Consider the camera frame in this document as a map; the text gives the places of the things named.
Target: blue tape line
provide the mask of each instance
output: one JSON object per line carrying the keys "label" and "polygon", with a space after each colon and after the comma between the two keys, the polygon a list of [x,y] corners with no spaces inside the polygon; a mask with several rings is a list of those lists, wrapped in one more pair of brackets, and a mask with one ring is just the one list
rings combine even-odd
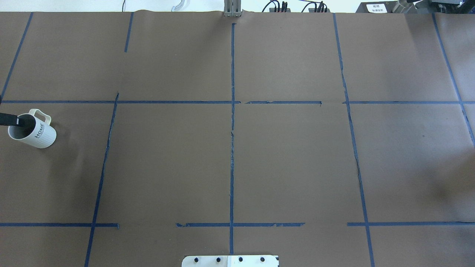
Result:
{"label": "blue tape line", "polygon": [[99,201],[101,200],[102,185],[104,183],[105,164],[107,162],[107,156],[109,155],[109,148],[110,148],[110,144],[111,144],[111,135],[112,135],[112,127],[114,126],[115,112],[117,111],[117,100],[118,99],[119,99],[119,93],[117,93],[117,96],[115,97],[114,110],[112,111],[111,126],[109,128],[109,135],[107,137],[107,145],[105,147],[104,161],[102,163],[101,179],[99,181],[99,189],[97,190],[97,198],[95,200],[94,216],[93,216],[92,225],[91,225],[91,233],[89,235],[89,243],[87,245],[86,261],[84,263],[85,267],[89,266],[89,257],[91,256],[92,240],[94,238],[94,230],[95,230],[96,221],[97,221],[97,212],[99,211]]}
{"label": "blue tape line", "polygon": [[130,31],[132,30],[132,21],[133,21],[133,12],[130,13],[129,30],[127,31],[127,40],[125,41],[125,49],[123,50],[125,53],[127,53],[127,50],[129,49],[129,39],[130,39]]}
{"label": "blue tape line", "polygon": [[[5,100],[11,104],[115,104],[111,100]],[[118,104],[231,104],[232,101],[181,101],[181,100],[121,100]]]}
{"label": "blue tape line", "polygon": [[[304,222],[235,222],[233,227],[301,227],[304,225]],[[186,223],[185,225],[177,223],[178,228],[181,227],[229,227],[230,224],[227,222],[215,223],[215,222],[191,222]]]}
{"label": "blue tape line", "polygon": [[[349,222],[348,226],[365,226],[364,222]],[[463,221],[403,221],[403,222],[370,222],[370,226],[475,226],[475,222]]]}
{"label": "blue tape line", "polygon": [[415,105],[450,105],[459,104],[457,101],[350,101],[350,104],[415,104]]}
{"label": "blue tape line", "polygon": [[353,142],[353,153],[354,157],[356,160],[356,167],[358,169],[358,180],[360,182],[360,197],[361,197],[361,205],[363,207],[363,216],[364,216],[364,222],[365,222],[365,228],[366,228],[366,239],[368,241],[368,251],[370,254],[370,262],[371,262],[371,267],[374,267],[374,256],[373,256],[373,245],[371,243],[371,234],[370,234],[370,226],[368,224],[368,213],[366,211],[366,201],[364,198],[364,190],[363,190],[363,180],[361,178],[361,170],[360,170],[360,160],[358,159],[358,149],[356,147],[356,139],[355,139],[355,133],[353,129],[353,121],[352,121],[352,115],[351,115],[351,109],[350,109],[350,100],[348,97],[348,88],[346,86],[346,80],[345,76],[343,75],[343,58],[342,58],[342,49],[340,47],[340,37],[338,36],[338,26],[336,23],[336,15],[333,13],[333,24],[335,27],[335,36],[336,36],[336,45],[338,48],[338,58],[340,60],[340,70],[342,73],[342,82],[343,82],[343,88],[345,89],[345,100],[346,100],[346,110],[348,112],[348,121],[350,122],[350,132],[351,132],[351,141]]}
{"label": "blue tape line", "polygon": [[229,188],[229,254],[234,254],[234,26],[231,25],[231,181]]}
{"label": "blue tape line", "polygon": [[249,101],[246,104],[322,104],[321,101]]}
{"label": "blue tape line", "polygon": [[[91,223],[0,222],[0,227],[91,227]],[[96,227],[118,228],[118,223],[98,223]]]}
{"label": "blue tape line", "polygon": [[462,109],[462,113],[463,113],[464,118],[465,118],[465,124],[467,124],[468,132],[470,134],[470,138],[472,139],[472,144],[475,147],[474,133],[472,131],[472,127],[470,126],[470,121],[468,120],[467,112],[465,111],[465,107],[462,103],[462,98],[460,97],[460,92],[458,91],[458,86],[457,86],[457,83],[455,82],[454,73],[452,72],[452,67],[450,66],[450,63],[448,61],[447,54],[446,54],[446,51],[445,51],[445,48],[444,48],[444,44],[442,43],[442,39],[440,38],[439,27],[437,26],[437,20],[436,20],[436,16],[435,16],[434,13],[432,13],[432,20],[434,22],[434,27],[436,29],[437,39],[439,40],[440,48],[442,49],[442,54],[444,55],[444,60],[446,62],[448,72],[450,74],[450,79],[452,80],[452,84],[454,85],[455,93],[457,94],[457,99],[458,99],[458,102],[460,104],[460,108]]}
{"label": "blue tape line", "polygon": [[25,40],[25,36],[27,35],[27,31],[29,28],[29,25],[31,23],[31,19],[33,18],[33,12],[30,13],[30,17],[28,18],[27,25],[25,27],[25,31],[23,32],[23,36],[21,37],[20,44],[18,45],[17,52],[15,53],[15,57],[13,58],[13,62],[11,63],[10,71],[8,72],[7,79],[5,80],[5,85],[3,86],[3,90],[0,95],[0,103],[5,96],[5,92],[7,91],[8,87],[8,82],[10,81],[11,74],[13,73],[13,68],[15,67],[15,64],[18,59],[18,55],[20,54],[21,46],[23,45],[23,41]]}

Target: horizontal blue tape strip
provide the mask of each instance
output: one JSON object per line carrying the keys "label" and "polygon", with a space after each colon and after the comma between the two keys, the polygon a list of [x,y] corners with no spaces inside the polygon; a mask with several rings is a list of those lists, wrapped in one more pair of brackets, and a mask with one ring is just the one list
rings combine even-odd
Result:
{"label": "horizontal blue tape strip", "polygon": [[[2,103],[12,104],[114,104],[109,100],[4,100]],[[231,104],[231,101],[174,101],[174,100],[121,100],[118,104]]]}
{"label": "horizontal blue tape strip", "polygon": [[[365,226],[364,222],[349,222],[348,226]],[[463,225],[475,226],[475,222],[463,221],[402,221],[402,222],[370,222],[369,226],[430,226],[430,225]]]}
{"label": "horizontal blue tape strip", "polygon": [[[118,223],[98,223],[95,226],[119,228]],[[0,227],[91,227],[91,223],[1,222]]]}
{"label": "horizontal blue tape strip", "polygon": [[350,104],[414,104],[414,105],[455,105],[458,101],[349,101]]}
{"label": "horizontal blue tape strip", "polygon": [[249,101],[246,104],[322,104],[321,101]]}
{"label": "horizontal blue tape strip", "polygon": [[[300,227],[304,225],[304,222],[236,222],[233,223],[234,227]],[[177,227],[229,227],[228,222],[223,223],[206,223],[206,222],[192,222],[185,225],[176,224]]]}

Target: white floor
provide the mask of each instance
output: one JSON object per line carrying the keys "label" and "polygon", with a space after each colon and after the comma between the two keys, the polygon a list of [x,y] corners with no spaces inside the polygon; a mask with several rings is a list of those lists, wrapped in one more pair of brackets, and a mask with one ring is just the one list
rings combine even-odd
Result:
{"label": "white floor", "polygon": [[[0,0],[0,11],[110,12],[121,11],[122,2],[123,0]],[[307,4],[300,0],[287,2],[292,12],[302,11]],[[361,0],[325,0],[324,2],[332,12],[354,13]],[[179,3],[180,0],[126,0],[125,11],[171,11],[171,8]],[[268,0],[242,0],[242,9],[261,12],[267,3]],[[179,11],[222,11],[223,9],[224,0],[185,0],[185,4]]]}

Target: metal cylinder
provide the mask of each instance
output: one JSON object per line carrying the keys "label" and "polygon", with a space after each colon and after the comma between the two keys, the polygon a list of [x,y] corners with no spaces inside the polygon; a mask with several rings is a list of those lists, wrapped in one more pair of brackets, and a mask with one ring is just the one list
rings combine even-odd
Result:
{"label": "metal cylinder", "polygon": [[412,3],[408,3],[407,0],[398,0],[396,5],[392,9],[393,13],[407,13],[412,7]]}

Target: white cable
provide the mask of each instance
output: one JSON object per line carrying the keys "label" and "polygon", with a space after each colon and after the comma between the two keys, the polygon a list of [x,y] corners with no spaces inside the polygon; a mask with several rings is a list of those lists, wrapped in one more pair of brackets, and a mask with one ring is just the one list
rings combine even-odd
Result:
{"label": "white cable", "polygon": [[179,10],[183,6],[184,3],[185,3],[185,0],[180,0],[180,3],[177,6],[173,6],[171,8],[171,11],[174,12],[174,11]]}

